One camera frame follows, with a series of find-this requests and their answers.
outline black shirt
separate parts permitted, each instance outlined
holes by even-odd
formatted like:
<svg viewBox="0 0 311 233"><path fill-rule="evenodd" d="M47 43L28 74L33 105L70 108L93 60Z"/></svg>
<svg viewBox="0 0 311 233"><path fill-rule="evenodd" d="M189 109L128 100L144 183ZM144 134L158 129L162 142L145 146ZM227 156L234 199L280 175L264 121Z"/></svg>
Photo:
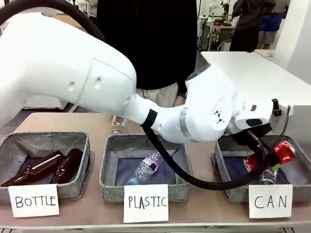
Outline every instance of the black shirt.
<svg viewBox="0 0 311 233"><path fill-rule="evenodd" d="M233 6L232 17L240 16L236 29L259 27L262 14L271 12L276 0L238 0Z"/></svg>
<svg viewBox="0 0 311 233"><path fill-rule="evenodd" d="M196 61L195 0L99 0L97 26L134 65L137 88L178 82L178 93L186 93Z"/></svg>

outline person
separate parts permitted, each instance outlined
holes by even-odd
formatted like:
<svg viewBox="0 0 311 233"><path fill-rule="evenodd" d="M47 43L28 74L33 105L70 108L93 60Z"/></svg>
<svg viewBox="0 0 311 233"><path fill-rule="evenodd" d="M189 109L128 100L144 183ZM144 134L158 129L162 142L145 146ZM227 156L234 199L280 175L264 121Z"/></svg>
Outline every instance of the person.
<svg viewBox="0 0 311 233"><path fill-rule="evenodd" d="M137 73L137 93L162 107L185 103L196 62L196 2L99 0L97 27Z"/></svg>
<svg viewBox="0 0 311 233"><path fill-rule="evenodd" d="M89 19L96 24L96 16L97 16L97 0L85 0L88 2L87 12L89 14Z"/></svg>
<svg viewBox="0 0 311 233"><path fill-rule="evenodd" d="M257 49L269 49L275 41L282 19L286 18L290 0L276 0L272 12L263 15L260 22L260 32Z"/></svg>
<svg viewBox="0 0 311 233"><path fill-rule="evenodd" d="M260 17L270 12L275 0L238 0L233 6L232 18L240 16L234 31L230 51L252 52L256 49Z"/></svg>

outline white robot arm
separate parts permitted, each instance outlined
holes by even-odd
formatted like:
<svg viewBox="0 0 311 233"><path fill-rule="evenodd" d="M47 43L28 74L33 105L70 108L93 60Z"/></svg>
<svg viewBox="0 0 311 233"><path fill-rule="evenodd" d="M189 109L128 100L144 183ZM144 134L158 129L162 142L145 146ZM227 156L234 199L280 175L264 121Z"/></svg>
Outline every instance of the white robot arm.
<svg viewBox="0 0 311 233"><path fill-rule="evenodd" d="M214 141L227 133L268 123L271 100L248 103L212 65L186 81L184 106L161 108L136 94L136 72L120 52L59 20L15 20L0 37L0 124L27 97L47 95L143 124L174 143Z"/></svg>

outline label card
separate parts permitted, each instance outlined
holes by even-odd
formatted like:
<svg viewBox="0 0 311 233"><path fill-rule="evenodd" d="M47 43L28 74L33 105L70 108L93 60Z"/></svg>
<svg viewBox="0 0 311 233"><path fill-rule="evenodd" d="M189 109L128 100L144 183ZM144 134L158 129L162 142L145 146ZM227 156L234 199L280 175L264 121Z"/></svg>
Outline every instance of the label card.
<svg viewBox="0 0 311 233"><path fill-rule="evenodd" d="M167 184L124 187L124 223L169 220Z"/></svg>
<svg viewBox="0 0 311 233"><path fill-rule="evenodd" d="M292 216L291 184L249 185L249 217L277 218Z"/></svg>
<svg viewBox="0 0 311 233"><path fill-rule="evenodd" d="M59 215L56 184L8 187L14 217Z"/></svg>

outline plastic bottle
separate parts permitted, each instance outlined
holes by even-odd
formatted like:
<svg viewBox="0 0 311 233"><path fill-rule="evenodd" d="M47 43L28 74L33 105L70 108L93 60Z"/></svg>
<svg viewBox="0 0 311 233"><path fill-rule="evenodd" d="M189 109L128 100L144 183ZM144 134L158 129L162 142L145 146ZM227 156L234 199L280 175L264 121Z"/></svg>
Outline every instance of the plastic bottle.
<svg viewBox="0 0 311 233"><path fill-rule="evenodd" d="M110 125L113 127L111 135L121 134L121 129L125 126L125 119L119 116L111 116Z"/></svg>
<svg viewBox="0 0 311 233"><path fill-rule="evenodd" d="M135 170L133 177L127 182L127 185L146 184L162 162L163 158L158 152L147 156Z"/></svg>

